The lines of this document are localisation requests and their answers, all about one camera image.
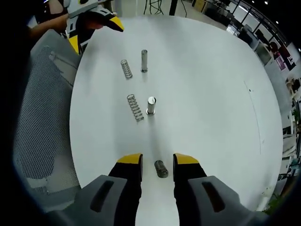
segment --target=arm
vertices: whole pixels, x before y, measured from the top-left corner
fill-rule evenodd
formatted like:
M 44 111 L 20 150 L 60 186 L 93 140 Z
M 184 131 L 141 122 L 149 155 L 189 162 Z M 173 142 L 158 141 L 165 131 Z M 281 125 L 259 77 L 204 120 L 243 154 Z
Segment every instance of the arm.
M 30 29 L 29 37 L 36 43 L 42 35 L 49 29 L 53 29 L 58 33 L 64 32 L 67 26 L 68 14 L 59 16 L 55 19 L 45 21 Z

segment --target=desk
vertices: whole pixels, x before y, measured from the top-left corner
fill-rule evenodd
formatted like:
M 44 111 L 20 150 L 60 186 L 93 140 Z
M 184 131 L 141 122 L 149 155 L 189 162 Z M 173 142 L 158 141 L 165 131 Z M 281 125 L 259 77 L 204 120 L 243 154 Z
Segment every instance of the desk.
M 82 187 L 107 175 L 116 160 L 143 153 L 136 225 L 177 225 L 173 153 L 198 159 L 255 210 L 281 165 L 277 99 L 256 54 L 214 26 L 176 16 L 122 18 L 123 33 L 95 31 L 77 71 L 70 112 L 75 170 Z M 141 50 L 148 72 L 141 73 Z M 133 77 L 125 79 L 126 59 Z M 127 103 L 134 94 L 145 119 Z M 157 99 L 147 116 L 147 99 Z M 161 159 L 169 177 L 157 177 Z

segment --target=metal peg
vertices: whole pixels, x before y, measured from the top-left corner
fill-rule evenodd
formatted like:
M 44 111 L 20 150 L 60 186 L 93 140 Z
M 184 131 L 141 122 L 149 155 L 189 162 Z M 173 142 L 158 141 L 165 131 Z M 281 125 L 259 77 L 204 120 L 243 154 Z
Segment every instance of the metal peg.
M 155 104 L 156 104 L 155 97 L 149 97 L 147 100 L 147 109 L 146 109 L 147 115 L 153 115 L 155 113 Z
M 141 72 L 147 72 L 147 50 L 141 51 Z

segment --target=metal spring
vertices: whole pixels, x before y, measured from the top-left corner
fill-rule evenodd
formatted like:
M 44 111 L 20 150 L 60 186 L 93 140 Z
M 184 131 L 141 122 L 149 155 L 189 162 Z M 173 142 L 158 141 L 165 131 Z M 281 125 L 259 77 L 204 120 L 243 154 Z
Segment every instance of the metal spring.
M 127 96 L 127 101 L 128 101 L 128 104 L 131 107 L 131 110 L 134 114 L 134 117 L 135 117 L 136 121 L 143 120 L 144 119 L 143 114 L 140 110 L 139 105 L 137 104 L 137 101 L 136 101 L 136 98 L 135 98 L 134 94 L 128 95 Z
M 128 63 L 127 63 L 127 60 L 122 60 L 120 63 L 121 63 L 121 67 L 122 67 L 124 76 L 125 76 L 127 79 L 132 78 L 133 75 L 132 75 L 131 69 L 130 69 Z
M 164 163 L 161 160 L 155 161 L 155 168 L 156 168 L 158 177 L 160 177 L 160 178 L 168 177 L 168 170 L 166 169 Z

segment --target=chair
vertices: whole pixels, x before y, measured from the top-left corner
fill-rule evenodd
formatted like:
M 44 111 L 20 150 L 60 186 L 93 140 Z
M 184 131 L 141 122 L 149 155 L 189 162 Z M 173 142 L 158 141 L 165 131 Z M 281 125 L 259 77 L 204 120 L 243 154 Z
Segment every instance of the chair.
M 45 212 L 64 209 L 80 189 L 69 135 L 79 62 L 69 42 L 49 30 L 31 50 L 25 74 L 13 160 L 25 188 Z

